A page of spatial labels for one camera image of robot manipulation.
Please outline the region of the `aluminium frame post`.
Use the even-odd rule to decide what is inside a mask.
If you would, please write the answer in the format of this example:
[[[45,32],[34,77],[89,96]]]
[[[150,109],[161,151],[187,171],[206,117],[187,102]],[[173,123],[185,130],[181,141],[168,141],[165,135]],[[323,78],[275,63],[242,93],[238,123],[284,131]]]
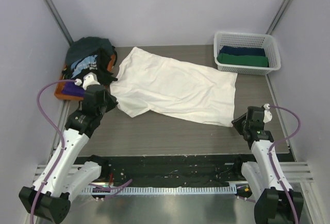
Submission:
[[[72,45],[73,39],[72,36],[70,35],[60,13],[58,12],[53,0],[43,0],[50,11],[52,17],[54,18],[55,22],[57,23],[60,31],[62,32],[64,38],[68,42],[69,45]]]
[[[288,11],[292,2],[293,0],[283,0],[281,2],[272,22],[270,23],[267,29],[266,32],[267,35],[273,35],[279,23],[281,22],[282,18],[285,16],[286,12]]]

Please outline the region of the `left aluminium frame post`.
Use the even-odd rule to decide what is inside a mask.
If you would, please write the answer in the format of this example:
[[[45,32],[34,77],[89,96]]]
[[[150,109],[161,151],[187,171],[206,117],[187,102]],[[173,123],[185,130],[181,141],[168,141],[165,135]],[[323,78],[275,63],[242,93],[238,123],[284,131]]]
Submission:
[[[58,12],[53,0],[43,0],[50,11],[52,17],[54,18],[55,22],[57,23],[60,31],[62,32],[64,38],[68,42],[69,45],[72,45],[73,39],[72,36],[70,35],[60,13]]]

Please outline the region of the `black printed t shirt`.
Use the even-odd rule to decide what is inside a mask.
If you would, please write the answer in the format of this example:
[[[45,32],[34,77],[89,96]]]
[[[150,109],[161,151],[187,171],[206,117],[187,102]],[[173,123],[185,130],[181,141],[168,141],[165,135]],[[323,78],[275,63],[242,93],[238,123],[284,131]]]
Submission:
[[[66,65],[63,73],[64,79],[81,79],[89,74],[96,75],[96,80],[102,85],[109,85],[118,79],[108,69],[109,65],[115,59],[115,54],[111,56],[103,49],[98,49],[90,55],[76,60],[71,65]]]

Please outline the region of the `orange wooden tray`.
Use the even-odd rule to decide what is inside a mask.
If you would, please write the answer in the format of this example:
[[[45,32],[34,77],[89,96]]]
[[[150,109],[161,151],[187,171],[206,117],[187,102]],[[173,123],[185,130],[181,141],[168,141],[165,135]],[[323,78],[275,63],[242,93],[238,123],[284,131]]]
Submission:
[[[111,60],[107,66],[107,71],[111,72],[114,64],[116,63],[116,59],[117,59],[117,55],[113,54],[111,56]],[[66,94],[62,94],[62,90],[64,88],[65,83],[64,82],[60,82],[57,84],[55,91],[54,91],[54,96],[60,100],[73,100],[73,101],[81,101],[83,100],[83,97],[78,97],[78,96],[73,96],[73,95],[66,95]]]

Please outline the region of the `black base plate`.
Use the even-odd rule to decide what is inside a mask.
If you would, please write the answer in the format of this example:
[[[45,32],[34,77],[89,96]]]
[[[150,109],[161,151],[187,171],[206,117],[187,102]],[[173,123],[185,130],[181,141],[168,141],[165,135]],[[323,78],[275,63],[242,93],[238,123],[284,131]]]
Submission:
[[[110,171],[97,182],[120,186],[132,180],[131,187],[226,187],[243,180],[244,162],[256,159],[251,154],[125,156],[105,157]]]

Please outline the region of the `white plastic basket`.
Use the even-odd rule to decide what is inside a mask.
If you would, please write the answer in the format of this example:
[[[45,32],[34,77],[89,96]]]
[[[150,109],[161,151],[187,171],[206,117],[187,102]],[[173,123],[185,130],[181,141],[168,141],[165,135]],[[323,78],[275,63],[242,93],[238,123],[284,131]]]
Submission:
[[[218,31],[213,51],[220,71],[267,75],[281,68],[278,46],[271,35]]]

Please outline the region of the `rolled green t shirt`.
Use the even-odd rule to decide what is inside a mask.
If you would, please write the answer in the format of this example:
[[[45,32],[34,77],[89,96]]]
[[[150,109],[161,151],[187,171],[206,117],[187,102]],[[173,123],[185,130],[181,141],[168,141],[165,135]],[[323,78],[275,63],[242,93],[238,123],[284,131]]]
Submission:
[[[265,56],[235,56],[230,54],[220,53],[217,56],[217,61],[222,64],[254,66],[254,67],[268,67],[269,59]]]

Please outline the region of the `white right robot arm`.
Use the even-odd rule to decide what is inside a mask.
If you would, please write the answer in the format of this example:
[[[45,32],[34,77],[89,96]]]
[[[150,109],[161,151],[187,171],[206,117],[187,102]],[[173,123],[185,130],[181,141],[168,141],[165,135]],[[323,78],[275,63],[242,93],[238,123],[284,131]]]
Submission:
[[[255,198],[256,223],[299,223],[304,198],[288,182],[276,155],[277,143],[265,130],[265,124],[272,119],[271,108],[270,104],[249,106],[246,113],[232,121],[255,158],[254,162],[236,164],[233,174],[248,182]]]

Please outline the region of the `white t shirt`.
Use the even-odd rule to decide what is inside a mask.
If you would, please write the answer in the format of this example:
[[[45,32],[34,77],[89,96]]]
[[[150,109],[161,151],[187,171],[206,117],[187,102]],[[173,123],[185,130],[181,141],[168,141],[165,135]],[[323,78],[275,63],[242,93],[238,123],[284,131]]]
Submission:
[[[231,127],[236,73],[162,57],[134,47],[110,92],[130,117],[147,111],[191,122]]]

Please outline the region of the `right aluminium frame post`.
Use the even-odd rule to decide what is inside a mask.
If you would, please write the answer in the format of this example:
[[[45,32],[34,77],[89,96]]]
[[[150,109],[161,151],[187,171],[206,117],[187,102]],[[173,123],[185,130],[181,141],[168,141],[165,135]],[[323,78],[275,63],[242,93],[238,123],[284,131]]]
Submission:
[[[279,23],[281,22],[282,18],[285,16],[286,12],[288,11],[292,2],[293,0],[283,0],[281,2],[272,22],[270,23],[267,29],[266,32],[267,35],[273,35]]]

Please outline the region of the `rolled navy t shirt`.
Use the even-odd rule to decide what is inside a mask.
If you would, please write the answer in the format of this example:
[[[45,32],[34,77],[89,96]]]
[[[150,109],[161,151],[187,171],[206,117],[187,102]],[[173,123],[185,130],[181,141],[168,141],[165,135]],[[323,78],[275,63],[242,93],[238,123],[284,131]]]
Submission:
[[[266,53],[263,48],[248,48],[248,47],[231,47],[223,46],[219,53],[233,55],[233,56],[262,56],[265,57]]]

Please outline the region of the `dark teal t shirt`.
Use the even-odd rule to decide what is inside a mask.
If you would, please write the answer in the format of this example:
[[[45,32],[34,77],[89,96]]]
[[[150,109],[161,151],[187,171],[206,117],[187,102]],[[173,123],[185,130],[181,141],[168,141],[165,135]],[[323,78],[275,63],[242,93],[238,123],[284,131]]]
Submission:
[[[83,37],[75,41],[67,51],[65,63],[67,66],[74,62],[84,59],[98,49],[103,49],[108,56],[115,55],[117,52],[108,39],[99,37]]]

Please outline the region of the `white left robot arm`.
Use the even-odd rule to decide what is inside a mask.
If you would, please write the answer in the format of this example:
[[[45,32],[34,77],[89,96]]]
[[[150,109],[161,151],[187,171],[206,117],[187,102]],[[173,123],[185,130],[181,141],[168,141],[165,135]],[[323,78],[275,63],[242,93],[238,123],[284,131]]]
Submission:
[[[19,192],[30,223],[40,217],[61,223],[69,213],[73,200],[94,180],[105,182],[110,175],[108,160],[92,155],[83,166],[69,176],[77,156],[101,124],[105,113],[114,109],[117,100],[103,85],[87,87],[81,107],[74,111],[60,132],[61,142],[43,173],[31,187]]]

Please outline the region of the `purple t shirt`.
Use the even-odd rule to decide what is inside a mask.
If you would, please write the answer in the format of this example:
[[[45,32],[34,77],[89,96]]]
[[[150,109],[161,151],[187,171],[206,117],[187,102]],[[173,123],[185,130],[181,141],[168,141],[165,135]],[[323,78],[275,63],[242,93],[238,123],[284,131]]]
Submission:
[[[82,87],[75,85],[75,83],[73,82],[66,82],[61,91],[61,93],[64,95],[70,95],[76,97],[83,97],[84,92],[85,90]]]

